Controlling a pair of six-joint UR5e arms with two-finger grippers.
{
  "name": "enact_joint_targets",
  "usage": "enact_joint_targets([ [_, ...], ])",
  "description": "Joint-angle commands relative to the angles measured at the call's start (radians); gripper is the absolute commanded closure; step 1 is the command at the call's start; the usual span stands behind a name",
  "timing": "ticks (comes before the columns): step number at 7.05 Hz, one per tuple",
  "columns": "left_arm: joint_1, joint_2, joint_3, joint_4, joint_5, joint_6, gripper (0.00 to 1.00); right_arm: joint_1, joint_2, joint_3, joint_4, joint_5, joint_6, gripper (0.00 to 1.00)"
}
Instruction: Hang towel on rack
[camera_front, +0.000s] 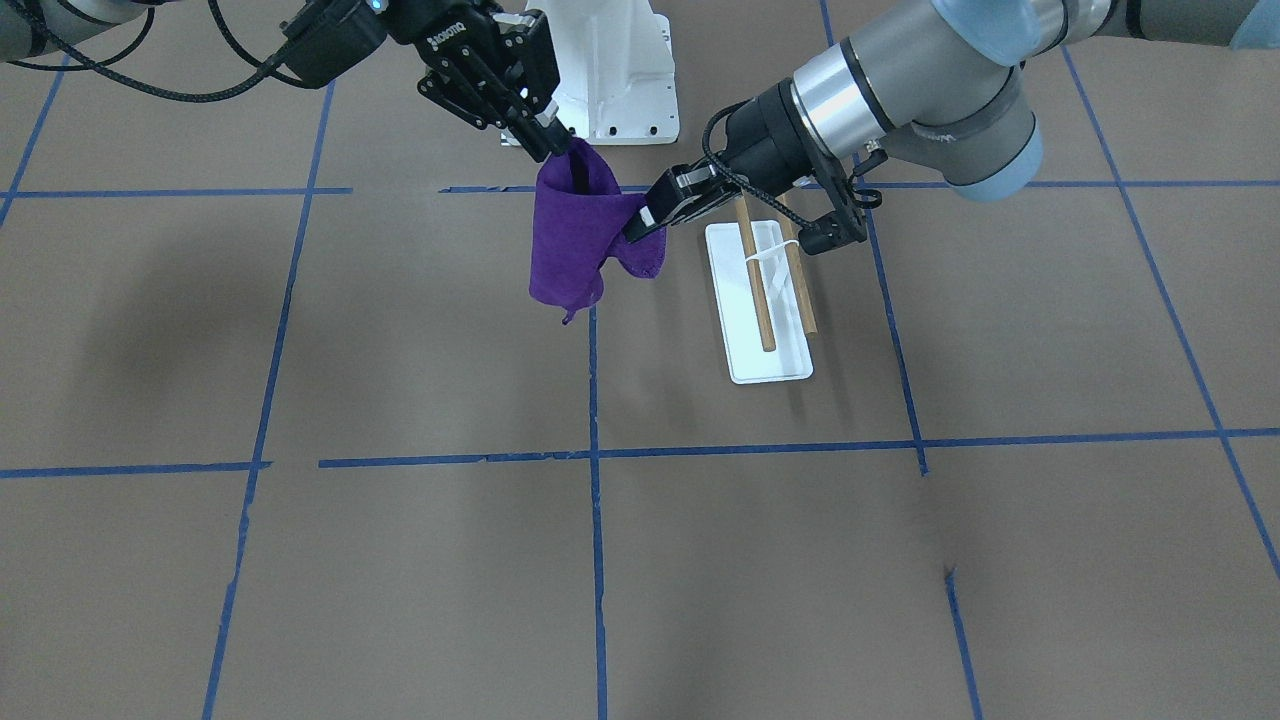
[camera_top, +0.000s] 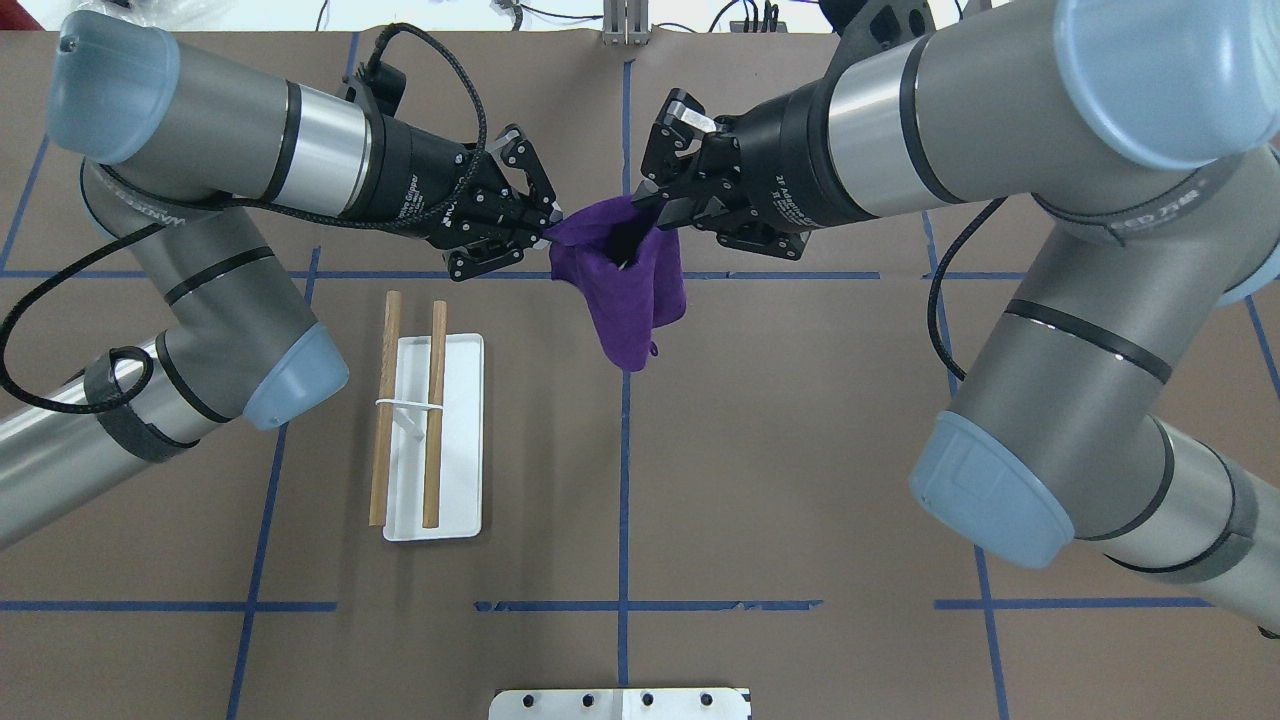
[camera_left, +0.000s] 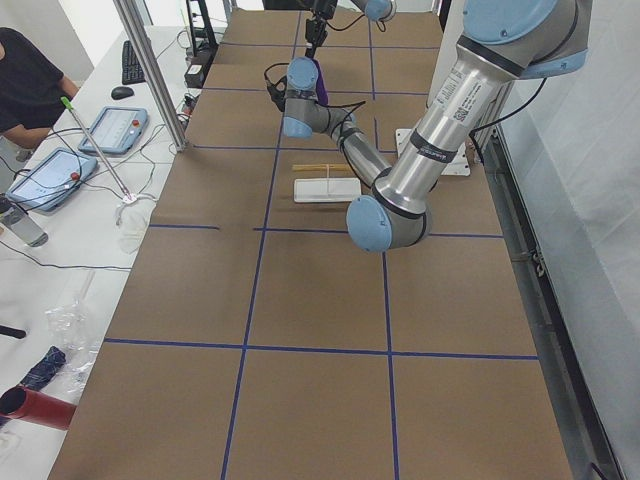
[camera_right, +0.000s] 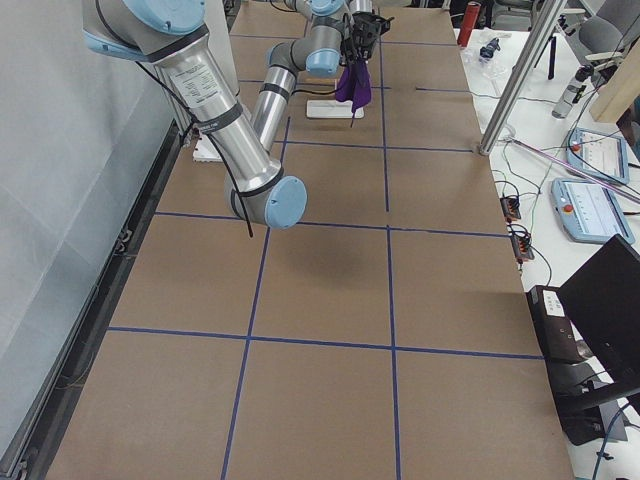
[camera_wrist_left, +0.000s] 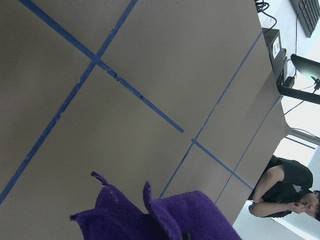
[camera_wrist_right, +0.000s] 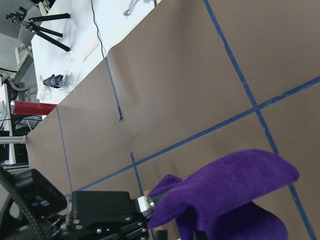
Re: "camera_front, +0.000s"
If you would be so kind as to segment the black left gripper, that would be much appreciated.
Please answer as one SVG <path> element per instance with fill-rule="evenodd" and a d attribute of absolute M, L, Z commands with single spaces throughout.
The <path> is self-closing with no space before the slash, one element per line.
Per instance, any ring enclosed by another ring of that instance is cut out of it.
<path fill-rule="evenodd" d="M 695 163 L 666 170 L 644 193 L 643 205 L 623 225 L 627 242 L 636 243 L 723 206 L 736 197 L 736 177 L 771 197 L 813 177 L 824 188 L 836 188 L 836 195 L 851 205 L 863 205 L 852 193 L 851 181 L 819 147 L 817 133 L 803 119 L 791 78 L 717 111 L 703 126 L 700 147 Z"/>

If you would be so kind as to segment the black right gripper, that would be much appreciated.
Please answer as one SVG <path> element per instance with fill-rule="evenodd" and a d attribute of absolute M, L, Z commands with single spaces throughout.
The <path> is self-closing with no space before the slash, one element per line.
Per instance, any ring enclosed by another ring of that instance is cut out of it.
<path fill-rule="evenodd" d="M 472 127 L 500 128 L 502 142 L 535 163 L 570 150 L 573 133 L 558 119 L 561 76 L 543 12 L 507 12 L 497 1 L 392 1 L 385 27 L 425 63 L 424 97 Z"/>

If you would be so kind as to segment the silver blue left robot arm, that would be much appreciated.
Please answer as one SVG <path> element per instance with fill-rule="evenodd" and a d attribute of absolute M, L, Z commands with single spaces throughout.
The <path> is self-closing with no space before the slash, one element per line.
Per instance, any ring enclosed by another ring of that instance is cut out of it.
<path fill-rule="evenodd" d="M 778 206 L 813 178 L 832 210 L 797 222 L 804 252 L 867 238 L 879 204 L 855 181 L 888 158 L 937 170 L 974 201 L 1006 199 L 1038 172 L 1043 137 L 1023 64 L 1094 36 L 1277 46 L 1275 1 L 900 1 L 748 101 L 718 111 L 726 146 L 671 167 L 623 228 L 635 242 L 739 197 Z"/>

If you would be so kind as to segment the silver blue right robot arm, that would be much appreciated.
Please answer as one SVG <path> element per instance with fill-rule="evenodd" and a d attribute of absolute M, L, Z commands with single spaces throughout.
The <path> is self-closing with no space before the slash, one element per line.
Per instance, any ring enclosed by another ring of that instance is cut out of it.
<path fill-rule="evenodd" d="M 3 60 L 28 69 L 60 51 L 70 70 L 87 70 L 173 102 L 224 102 L 266 79 L 321 88 L 371 56 L 384 42 L 412 47 L 425 72 L 419 92 L 479 129 L 515 138 L 538 163 L 570 150 L 553 94 L 561 82 L 550 32 L 541 10 L 507 12 L 498 1 L 306 1 L 282 24 L 283 41 L 270 56 L 253 56 L 230 32 L 219 3 L 209 10 L 224 42 L 253 73 L 229 88 L 179 92 L 145 83 L 81 50 L 88 38 L 142 19 L 155 1 L 5 1 Z"/>

